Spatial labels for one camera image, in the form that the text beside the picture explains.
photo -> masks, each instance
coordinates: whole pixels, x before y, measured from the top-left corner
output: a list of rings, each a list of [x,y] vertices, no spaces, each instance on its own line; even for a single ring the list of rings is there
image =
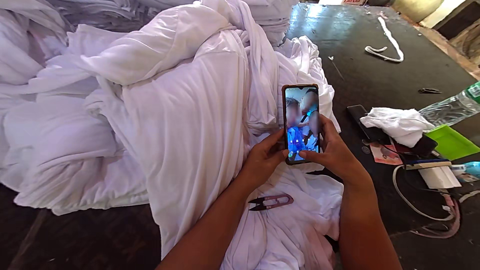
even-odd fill
[[[288,159],[303,160],[302,150],[319,151],[322,141],[318,124],[318,90],[315,87],[296,87],[285,90]]]
[[[396,148],[391,139],[390,144],[385,146],[377,142],[370,143],[370,150],[372,151],[375,162],[390,165],[402,165],[403,162],[400,159],[400,156],[397,153],[386,149],[385,147],[388,147],[389,149],[396,152]]]

white strap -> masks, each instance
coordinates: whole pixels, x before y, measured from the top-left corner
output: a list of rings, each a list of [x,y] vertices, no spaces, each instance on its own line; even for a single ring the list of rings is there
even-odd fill
[[[400,59],[393,59],[393,58],[390,58],[388,56],[384,56],[384,55],[379,53],[379,52],[385,51],[387,49],[387,47],[383,47],[381,49],[374,49],[371,46],[366,46],[365,50],[367,52],[371,53],[371,54],[374,54],[378,57],[383,58],[384,60],[389,60],[389,61],[393,61],[393,62],[402,62],[403,61],[403,52],[402,52],[402,50],[400,50],[400,46],[398,45],[397,41],[393,38],[392,32],[390,32],[390,30],[388,30],[388,28],[385,24],[385,20],[382,17],[378,17],[378,20],[380,21],[380,24],[382,25],[382,28],[384,29],[385,35],[387,36],[387,38],[390,40],[390,42],[395,47],[398,55],[400,56]]]

pink cable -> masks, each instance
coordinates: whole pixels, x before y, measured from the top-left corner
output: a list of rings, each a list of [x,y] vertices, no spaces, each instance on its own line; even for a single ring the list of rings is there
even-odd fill
[[[423,233],[419,233],[419,232],[416,232],[416,231],[411,231],[412,233],[414,233],[416,235],[420,235],[420,236],[425,236],[425,237],[428,237],[428,238],[446,239],[446,238],[450,238],[450,237],[454,236],[458,232],[458,229],[460,229],[460,206],[458,205],[458,203],[456,201],[452,200],[450,195],[443,194],[443,196],[445,198],[445,201],[447,202],[447,205],[450,207],[450,209],[452,210],[452,212],[454,213],[454,216],[455,216],[455,221],[453,222],[452,227],[450,227],[450,230],[447,231],[447,232],[444,232],[444,233],[443,232],[439,233],[439,232],[429,230],[425,227],[422,227],[422,229],[424,229],[428,232],[434,233],[436,235],[423,234]]]

forearm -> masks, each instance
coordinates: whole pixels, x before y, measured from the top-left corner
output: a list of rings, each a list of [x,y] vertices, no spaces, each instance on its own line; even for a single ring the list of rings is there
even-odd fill
[[[344,178],[340,255],[345,270],[399,270],[396,252],[378,210],[370,175],[362,168]]]
[[[220,268],[253,188],[237,177],[165,256],[157,270]]]

white cloth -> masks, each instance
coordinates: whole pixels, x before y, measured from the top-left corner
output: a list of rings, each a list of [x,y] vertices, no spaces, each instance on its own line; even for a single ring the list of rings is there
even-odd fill
[[[194,0],[48,0],[74,26],[87,24],[106,30],[130,32],[140,29],[159,11]],[[282,43],[292,6],[299,0],[247,0],[252,16],[273,46]]]
[[[416,109],[372,108],[360,121],[366,127],[381,128],[399,144],[407,147],[414,147],[424,130],[434,128]]]
[[[66,48],[67,28],[44,0],[1,1],[0,84],[22,85],[34,77]]]
[[[87,24],[118,32],[138,30],[158,13],[137,0],[48,1],[74,26]]]
[[[72,62],[95,56],[124,35],[82,25],[69,33],[65,53],[49,60],[29,84],[0,88],[38,93],[0,94],[0,142],[6,146],[0,149],[6,151],[0,155],[0,182],[19,192],[15,203],[60,215],[148,202],[137,161],[108,122],[84,108],[98,82]]]
[[[289,45],[281,48],[287,55],[284,56],[273,52],[245,3],[232,0],[227,5],[221,0],[206,0],[203,4],[239,29],[225,29],[218,20],[218,32],[199,45],[193,58],[177,57],[169,65],[159,65],[157,75],[122,89],[106,83],[86,100],[91,112],[105,115],[115,133],[122,134],[126,148],[135,149],[134,155],[147,177],[163,256],[235,177],[251,145],[267,136],[266,130],[281,124],[277,121],[282,108],[278,98],[283,85],[280,80],[288,84],[317,83],[320,109],[335,120],[331,112],[334,91],[326,83],[316,47],[306,37],[288,41]],[[187,12],[192,20],[204,13],[195,4],[174,10]],[[164,12],[156,19],[161,19]],[[171,17],[182,18],[175,14]],[[158,37],[156,42],[169,46],[159,49],[184,55],[191,47],[175,47],[175,41],[168,39],[177,36],[163,34],[167,28],[151,33]],[[195,29],[194,25],[183,28],[178,38]],[[125,53],[110,54],[110,59],[117,61],[113,58]],[[123,67],[128,69],[129,63],[124,63]],[[103,72],[94,66],[92,69]],[[332,268],[331,246],[322,235],[338,237],[342,185],[329,177],[304,174],[319,167],[279,166],[270,183],[252,196],[287,192],[299,204],[294,203],[290,210],[269,213],[246,211],[226,253],[223,269],[278,269],[279,263],[290,269]],[[313,233],[316,238],[310,239],[306,233]]]
[[[198,23],[205,20],[209,23]],[[32,79],[24,87],[31,92],[31,84],[38,82],[42,94],[27,103],[35,109],[8,112],[7,122],[18,123],[14,116],[40,107],[34,114],[41,125],[29,129],[38,129],[41,136],[17,138],[19,128],[6,125],[7,133],[13,132],[7,136],[12,145],[32,145],[17,157],[38,164],[26,170],[32,177],[21,182],[20,194],[27,190],[30,195],[19,195],[17,203],[67,212],[107,208],[112,202],[139,202],[133,195],[144,194],[144,183],[165,256],[237,175],[251,146],[283,124],[282,85],[318,84],[319,111],[336,123],[334,90],[324,77],[317,47],[301,37],[275,52],[245,2],[179,6],[127,36],[104,44],[94,55],[79,57],[69,49],[39,74],[50,80]],[[99,88],[91,84],[82,91],[79,84],[91,76]],[[95,118],[79,110],[85,95],[87,112]],[[65,151],[53,145],[55,139]],[[98,175],[101,160],[122,152],[138,162],[146,181],[127,177],[109,182],[109,170],[105,179]],[[62,164],[71,170],[64,172]],[[282,163],[276,169],[252,197],[288,193],[295,202],[267,212],[246,206],[222,269],[333,269],[334,254],[324,235],[338,238],[343,185],[328,176],[305,174],[321,168]]]

